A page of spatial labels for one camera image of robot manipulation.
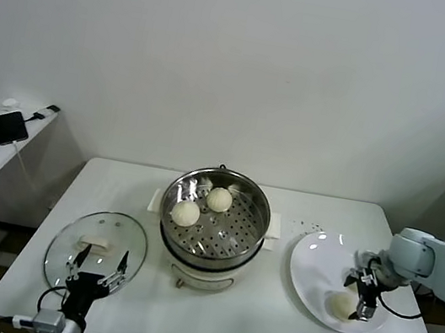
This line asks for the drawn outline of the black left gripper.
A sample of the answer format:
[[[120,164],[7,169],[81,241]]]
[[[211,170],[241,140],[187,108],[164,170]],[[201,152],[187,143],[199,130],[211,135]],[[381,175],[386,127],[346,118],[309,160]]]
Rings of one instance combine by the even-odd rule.
[[[92,303],[110,294],[108,287],[117,289],[125,283],[129,250],[121,258],[115,271],[104,277],[91,272],[79,273],[91,249],[92,244],[87,244],[83,250],[66,263],[68,271],[66,287],[69,294],[62,305],[62,312],[67,317],[84,320]]]

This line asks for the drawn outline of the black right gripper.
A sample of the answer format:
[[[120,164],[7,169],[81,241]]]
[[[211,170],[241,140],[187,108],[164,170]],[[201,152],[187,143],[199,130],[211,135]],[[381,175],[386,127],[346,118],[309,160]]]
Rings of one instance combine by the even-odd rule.
[[[359,296],[356,311],[350,313],[348,320],[368,322],[377,308],[377,299],[380,294],[378,280],[363,273],[362,268],[351,268],[343,283],[343,287],[357,289]]]

